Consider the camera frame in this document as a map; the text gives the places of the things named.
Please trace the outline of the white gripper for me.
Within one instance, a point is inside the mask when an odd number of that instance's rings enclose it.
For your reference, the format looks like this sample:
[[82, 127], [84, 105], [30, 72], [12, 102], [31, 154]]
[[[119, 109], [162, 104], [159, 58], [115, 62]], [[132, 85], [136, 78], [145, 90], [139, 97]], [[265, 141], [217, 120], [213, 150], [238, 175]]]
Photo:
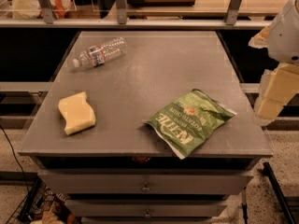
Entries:
[[273, 122], [283, 107], [299, 92], [299, 0], [289, 0], [273, 19], [249, 41], [255, 49], [268, 49], [269, 57], [280, 62], [262, 75], [253, 121], [259, 126]]

